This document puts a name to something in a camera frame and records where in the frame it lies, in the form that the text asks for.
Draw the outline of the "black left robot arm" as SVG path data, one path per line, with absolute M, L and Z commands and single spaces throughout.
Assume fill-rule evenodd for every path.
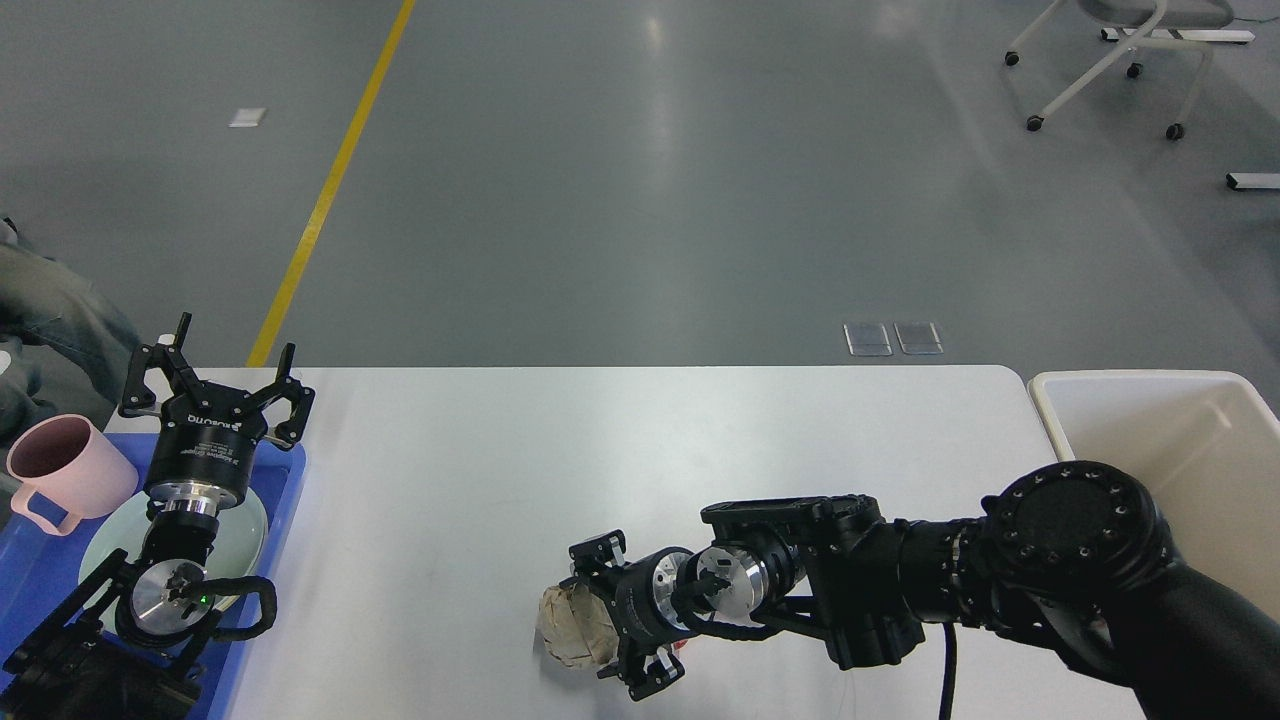
M 206 648 L 276 621 L 276 588 L 257 565 L 219 574 L 212 556 L 255 498 L 260 448 L 301 443 L 315 392 L 292 373 L 292 343 L 259 389 L 201 378 L 183 354 L 189 323 L 183 314 L 170 340 L 141 345 L 123 380 L 119 416 L 160 424 L 145 471 L 83 416 L 41 421 L 12 446 L 12 511 L 40 530 L 68 537 L 129 506 L 145 527 L 137 550 L 110 550 L 4 660 L 4 717 L 186 719 Z

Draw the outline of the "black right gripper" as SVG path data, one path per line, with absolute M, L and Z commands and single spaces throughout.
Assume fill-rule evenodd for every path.
M 686 671 L 677 650 L 694 638 L 675 609 L 675 591 L 692 552 L 667 547 L 630 562 L 625 559 L 622 529 L 571 544 L 570 575 L 559 587 L 585 587 L 608 597 L 608 610 L 618 635 L 617 657 L 596 670 L 596 678 L 617 679 L 632 702 L 640 702 L 681 680 Z

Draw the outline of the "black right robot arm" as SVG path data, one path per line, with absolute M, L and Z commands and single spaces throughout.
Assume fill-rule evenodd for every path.
M 1068 669 L 1133 691 L 1149 719 L 1275 719 L 1277 624 L 1197 571 L 1151 492 L 1114 466 L 1066 461 L 980 502 L 978 518 L 886 519 L 867 495 L 713 503 L 713 542 L 625 559 L 612 530 L 570 547 L 563 591 L 602 610 L 614 648 L 598 676 L 632 700 L 684 676 L 675 646 L 699 635 L 822 641 L 842 670 L 896 665 L 956 629 L 1050 650 Z

